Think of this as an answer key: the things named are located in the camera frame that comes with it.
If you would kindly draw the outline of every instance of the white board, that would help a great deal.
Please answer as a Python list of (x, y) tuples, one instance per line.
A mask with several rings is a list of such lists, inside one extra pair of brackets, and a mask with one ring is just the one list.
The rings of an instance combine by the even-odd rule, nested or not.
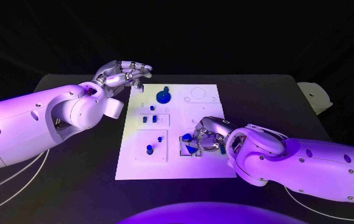
[[(161, 104), (157, 94), (165, 86), (171, 101)], [(206, 116), (224, 118), (217, 85), (145, 84), (144, 93), (132, 88), (116, 180), (236, 177), (235, 169), (227, 166), (227, 155), (220, 150), (198, 151), (193, 155), (184, 150), (181, 155), (181, 136), (193, 134)], [(146, 153), (148, 145), (154, 146), (152, 155)]]

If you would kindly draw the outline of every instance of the small blue piece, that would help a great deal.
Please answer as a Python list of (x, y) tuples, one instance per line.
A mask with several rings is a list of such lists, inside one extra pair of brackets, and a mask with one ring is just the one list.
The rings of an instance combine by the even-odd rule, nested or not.
[(222, 151), (222, 154), (227, 154), (226, 145), (224, 144), (220, 144), (220, 151)]
[(187, 149), (190, 154), (194, 154), (198, 151), (198, 148), (194, 148), (191, 146), (187, 146)]
[(152, 145), (149, 145), (149, 146), (146, 147), (146, 149), (148, 149), (146, 153), (148, 153), (149, 155), (152, 155), (152, 154), (154, 154), (154, 147), (152, 147)]
[(159, 103), (167, 104), (171, 101), (171, 94), (168, 92), (168, 87), (157, 95), (157, 100)]
[(184, 136), (183, 136), (183, 141), (191, 141), (194, 138), (193, 138), (193, 136), (191, 136), (191, 134), (190, 133), (187, 133)]

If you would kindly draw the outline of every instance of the dark table surface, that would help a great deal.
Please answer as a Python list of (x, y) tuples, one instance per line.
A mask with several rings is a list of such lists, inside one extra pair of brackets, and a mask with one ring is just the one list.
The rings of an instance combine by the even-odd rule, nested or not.
[[(78, 84), (90, 81), (91, 77), (47, 75), (35, 91)], [(144, 79), (144, 83), (217, 84), (229, 121), (245, 125), (258, 124), (294, 138), (331, 140), (295, 79), (288, 75), (154, 75), (151, 79)], [(240, 177), (116, 181), (129, 94), (128, 87), (115, 97), (126, 104), (120, 119), (104, 116), (93, 129), (73, 136), (51, 149), (34, 182), (0, 206), (0, 223), (116, 223), (155, 207), (193, 201), (256, 206), (308, 223), (347, 223), (304, 208), (276, 182), (256, 187)], [(25, 186), (42, 160), (44, 156), (0, 186), (0, 203)], [(2, 168), (0, 181), (29, 162), (31, 160)], [(318, 211), (354, 218), (353, 204), (300, 193), (294, 193), (294, 196)]]

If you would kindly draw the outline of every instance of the robotic hand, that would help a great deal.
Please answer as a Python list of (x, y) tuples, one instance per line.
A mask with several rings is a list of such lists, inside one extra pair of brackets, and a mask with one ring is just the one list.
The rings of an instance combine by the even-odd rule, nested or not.
[(0, 102), (0, 167), (16, 164), (93, 128), (103, 114), (117, 119), (123, 103), (113, 99), (125, 88), (145, 91), (139, 77), (152, 67), (112, 61), (93, 81), (67, 85)]
[(354, 147), (289, 139), (271, 129), (253, 124), (242, 127), (216, 117), (203, 118), (184, 143), (204, 151), (223, 145), (227, 164), (250, 184), (276, 181), (295, 192), (354, 202)]

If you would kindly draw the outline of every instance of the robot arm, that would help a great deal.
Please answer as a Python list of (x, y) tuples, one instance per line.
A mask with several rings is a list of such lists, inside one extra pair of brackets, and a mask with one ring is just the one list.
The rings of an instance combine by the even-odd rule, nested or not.
[(139, 77), (152, 67), (112, 61), (91, 82), (67, 85), (0, 102), (0, 167), (19, 163), (90, 129), (103, 115), (117, 119), (123, 103), (113, 99), (125, 88), (144, 92)]
[(216, 117), (203, 118), (193, 137), (185, 143), (204, 151), (226, 146), (229, 166), (250, 184), (276, 181), (300, 193), (354, 202), (354, 147), (289, 139), (274, 130), (253, 124), (240, 127)]

